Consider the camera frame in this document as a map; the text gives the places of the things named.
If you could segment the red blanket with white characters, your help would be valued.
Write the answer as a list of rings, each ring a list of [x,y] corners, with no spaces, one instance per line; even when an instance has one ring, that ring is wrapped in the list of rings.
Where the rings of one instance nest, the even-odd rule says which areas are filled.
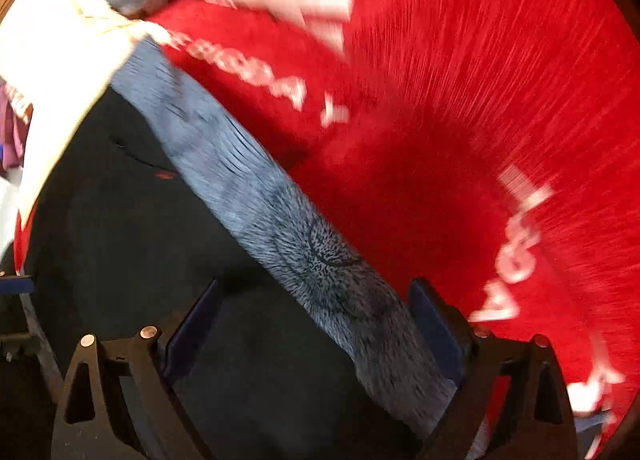
[[[639,38],[615,0],[104,1],[167,31],[140,42],[409,313],[424,278],[498,338],[547,337],[576,459],[638,457]],[[40,193],[13,245],[30,277]],[[68,368],[35,293],[23,305],[58,409]]]

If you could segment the black pants with grey lining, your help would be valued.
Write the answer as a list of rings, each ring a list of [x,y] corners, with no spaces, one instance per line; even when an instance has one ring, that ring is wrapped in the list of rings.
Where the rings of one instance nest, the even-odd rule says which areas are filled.
[[[412,459],[456,391],[442,324],[420,329],[152,40],[44,183],[26,271],[62,369],[86,333],[163,327],[158,362],[217,459]]]

